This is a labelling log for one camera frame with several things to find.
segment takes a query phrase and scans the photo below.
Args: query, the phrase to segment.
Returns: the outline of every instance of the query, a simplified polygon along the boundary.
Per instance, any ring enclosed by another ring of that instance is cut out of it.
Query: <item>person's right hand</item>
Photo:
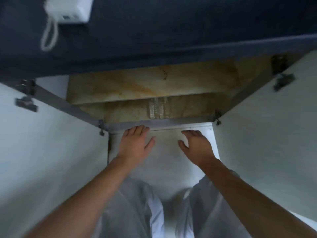
[[[201,167],[204,163],[215,159],[211,144],[200,131],[184,130],[182,134],[188,140],[188,147],[182,140],[178,140],[178,145],[190,161]]]

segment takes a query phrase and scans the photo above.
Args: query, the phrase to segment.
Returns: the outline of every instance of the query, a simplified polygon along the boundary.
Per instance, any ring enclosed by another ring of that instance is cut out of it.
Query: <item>open cabinet door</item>
[[[108,133],[0,84],[0,237],[22,237],[107,166]]]
[[[213,123],[220,160],[284,208],[317,220],[317,52],[288,68],[295,81],[276,79]]]

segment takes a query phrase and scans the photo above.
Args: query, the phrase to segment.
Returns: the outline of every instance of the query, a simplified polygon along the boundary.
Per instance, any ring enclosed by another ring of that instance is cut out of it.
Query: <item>white cord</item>
[[[53,36],[52,36],[51,42],[46,46],[45,44],[47,42],[47,38],[51,31],[52,25],[54,25]],[[52,48],[56,45],[57,40],[58,40],[58,23],[51,16],[48,16],[46,28],[41,38],[42,51],[49,52],[50,50],[52,50]]]

